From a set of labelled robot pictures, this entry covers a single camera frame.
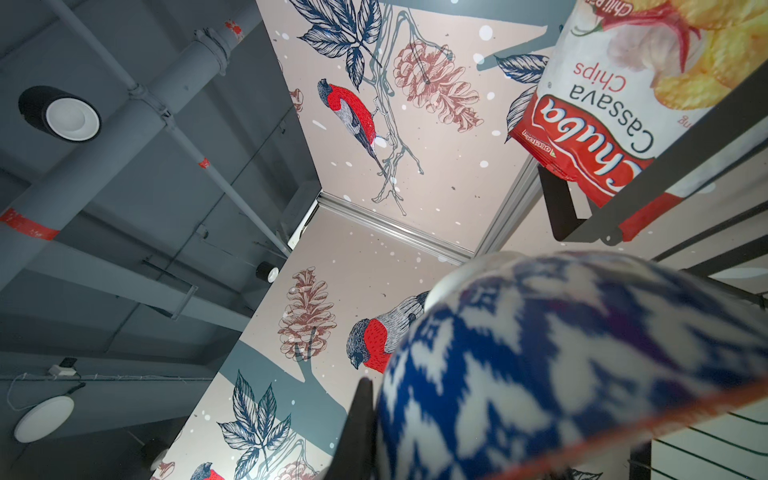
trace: pine cone illustration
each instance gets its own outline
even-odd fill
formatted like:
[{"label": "pine cone illustration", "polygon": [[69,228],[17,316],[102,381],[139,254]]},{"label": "pine cone illustration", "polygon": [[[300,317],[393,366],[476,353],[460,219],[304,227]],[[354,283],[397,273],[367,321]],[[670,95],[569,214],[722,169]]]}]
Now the pine cone illustration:
[{"label": "pine cone illustration", "polygon": [[312,480],[313,478],[315,478],[315,472],[312,471],[310,466],[301,460],[296,460],[284,466],[278,472],[275,480]]},{"label": "pine cone illustration", "polygon": [[296,348],[303,359],[308,360],[326,349],[330,330],[336,327],[336,318],[329,310],[332,303],[324,303],[328,297],[327,284],[316,281],[315,267],[311,266],[293,276],[296,285],[288,290],[288,300],[283,318],[280,319],[280,351],[286,357],[296,357]]},{"label": "pine cone illustration", "polygon": [[448,45],[435,48],[421,41],[409,43],[395,59],[395,84],[417,108],[437,113],[444,124],[458,124],[465,132],[480,125],[474,109],[467,107],[480,99],[466,81],[458,81],[464,67],[456,68],[448,59]]}]

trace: potato chip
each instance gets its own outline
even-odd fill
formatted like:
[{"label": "potato chip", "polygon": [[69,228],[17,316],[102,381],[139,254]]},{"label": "potato chip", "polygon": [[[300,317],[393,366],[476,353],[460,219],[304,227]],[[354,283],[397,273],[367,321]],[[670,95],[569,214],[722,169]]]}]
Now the potato chip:
[{"label": "potato chip", "polygon": [[705,54],[707,73],[728,88],[736,88],[768,59],[768,33],[755,35],[744,25],[713,32]]},{"label": "potato chip", "polygon": [[634,6],[632,12],[644,12],[656,8],[659,5],[664,5],[667,3],[667,0],[630,0],[628,3],[631,3]]},{"label": "potato chip", "polygon": [[670,0],[689,25],[719,30],[768,11],[768,0]]},{"label": "potato chip", "polygon": [[693,70],[679,77],[662,78],[654,88],[656,99],[672,110],[713,107],[730,93],[712,75]]}]

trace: spotlight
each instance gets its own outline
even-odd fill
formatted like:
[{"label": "spotlight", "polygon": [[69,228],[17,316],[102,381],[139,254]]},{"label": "spotlight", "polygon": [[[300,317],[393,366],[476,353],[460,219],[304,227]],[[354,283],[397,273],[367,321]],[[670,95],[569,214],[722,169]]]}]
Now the spotlight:
[{"label": "spotlight", "polygon": [[275,281],[278,273],[280,273],[280,269],[269,262],[259,263],[259,266],[256,268],[256,277],[269,283]]},{"label": "spotlight", "polygon": [[89,141],[101,129],[101,117],[93,105],[54,87],[27,88],[18,97],[18,110],[32,127],[65,141]]}]

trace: red bird breast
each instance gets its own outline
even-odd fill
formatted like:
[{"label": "red bird breast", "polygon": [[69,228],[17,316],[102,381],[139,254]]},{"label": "red bird breast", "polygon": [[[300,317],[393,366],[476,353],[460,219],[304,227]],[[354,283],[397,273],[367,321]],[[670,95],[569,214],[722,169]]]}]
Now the red bird breast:
[{"label": "red bird breast", "polygon": [[351,91],[346,88],[337,87],[333,84],[331,84],[330,87],[332,91],[331,94],[328,95],[328,106],[331,110],[338,111],[341,108],[341,100],[344,100],[357,115],[362,130],[366,133],[368,143],[372,144],[376,139],[376,126],[373,124],[371,112],[369,112],[365,104],[357,98],[357,95]]},{"label": "red bird breast", "polygon": [[363,365],[377,372],[384,373],[389,357],[392,356],[391,353],[384,352],[387,338],[386,327],[377,319],[372,319],[363,338],[368,351],[371,352],[371,359]]}]

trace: white dot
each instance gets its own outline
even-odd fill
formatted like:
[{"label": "white dot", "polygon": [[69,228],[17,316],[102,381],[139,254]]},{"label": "white dot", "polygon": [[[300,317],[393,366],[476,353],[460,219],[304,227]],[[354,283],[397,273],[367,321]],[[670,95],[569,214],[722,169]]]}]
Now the white dot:
[{"label": "white dot", "polygon": [[493,28],[491,28],[490,25],[483,25],[480,27],[480,38],[486,41],[493,38]]}]

